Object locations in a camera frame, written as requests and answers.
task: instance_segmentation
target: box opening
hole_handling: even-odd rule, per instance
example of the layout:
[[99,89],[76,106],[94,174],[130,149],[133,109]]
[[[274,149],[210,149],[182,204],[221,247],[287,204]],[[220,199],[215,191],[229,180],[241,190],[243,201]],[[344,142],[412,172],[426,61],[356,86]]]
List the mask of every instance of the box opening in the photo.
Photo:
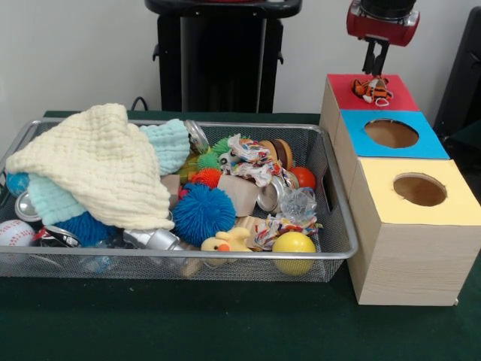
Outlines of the box opening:
[[394,181],[394,191],[415,205],[434,207],[444,202],[446,188],[433,177],[421,173],[408,173]]
[[416,130],[393,119],[376,119],[364,127],[373,141],[390,148],[412,147],[419,140]]

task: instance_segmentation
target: white wall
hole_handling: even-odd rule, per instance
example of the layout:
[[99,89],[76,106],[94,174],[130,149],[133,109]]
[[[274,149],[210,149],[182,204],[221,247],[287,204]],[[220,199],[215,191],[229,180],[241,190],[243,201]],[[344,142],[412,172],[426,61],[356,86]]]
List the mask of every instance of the white wall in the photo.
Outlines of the white wall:
[[[366,44],[346,34],[349,3],[304,0],[302,12],[284,20],[275,111],[319,112],[328,72],[361,71]],[[388,55],[385,71],[401,74],[431,121],[475,5],[419,0],[416,37]],[[138,95],[160,109],[156,42],[156,15],[142,0],[0,0],[0,153],[47,109],[130,106]]]

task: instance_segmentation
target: yellow towel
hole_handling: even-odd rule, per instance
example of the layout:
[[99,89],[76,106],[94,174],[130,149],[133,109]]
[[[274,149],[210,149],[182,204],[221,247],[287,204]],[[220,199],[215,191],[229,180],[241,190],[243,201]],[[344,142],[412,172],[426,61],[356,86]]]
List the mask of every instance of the yellow towel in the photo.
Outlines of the yellow towel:
[[10,173],[37,173],[69,191],[109,226],[171,229],[169,193],[147,136],[123,105],[74,114],[7,159]]

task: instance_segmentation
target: metal basket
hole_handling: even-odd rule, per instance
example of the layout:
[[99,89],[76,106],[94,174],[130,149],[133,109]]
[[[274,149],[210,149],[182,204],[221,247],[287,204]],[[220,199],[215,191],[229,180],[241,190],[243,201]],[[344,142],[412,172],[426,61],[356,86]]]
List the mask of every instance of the metal basket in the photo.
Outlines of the metal basket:
[[[27,124],[0,162],[61,120],[44,118]],[[159,121],[134,121],[137,125]],[[0,276],[49,278],[192,279],[215,281],[328,282],[345,259],[358,249],[358,240],[327,134],[318,126],[248,123],[200,123],[211,144],[241,133],[256,140],[282,138],[292,148],[295,163],[307,166],[317,179],[317,215],[324,229],[313,237],[316,253],[154,251],[98,248],[0,247]],[[2,187],[0,222],[15,219],[15,198]],[[254,215],[267,214],[256,208]],[[213,266],[215,259],[227,259]],[[289,273],[313,263],[305,275]]]

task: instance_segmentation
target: yellow duck toy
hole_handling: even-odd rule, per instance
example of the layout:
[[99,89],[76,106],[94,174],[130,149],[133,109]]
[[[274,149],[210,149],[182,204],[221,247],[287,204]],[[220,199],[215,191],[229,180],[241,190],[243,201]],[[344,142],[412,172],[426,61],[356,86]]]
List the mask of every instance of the yellow duck toy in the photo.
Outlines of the yellow duck toy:
[[[235,227],[228,232],[217,232],[215,237],[210,237],[202,242],[201,250],[217,252],[252,252],[246,247],[246,239],[250,237],[248,229]],[[210,265],[219,267],[226,262],[235,262],[235,259],[206,259]]]

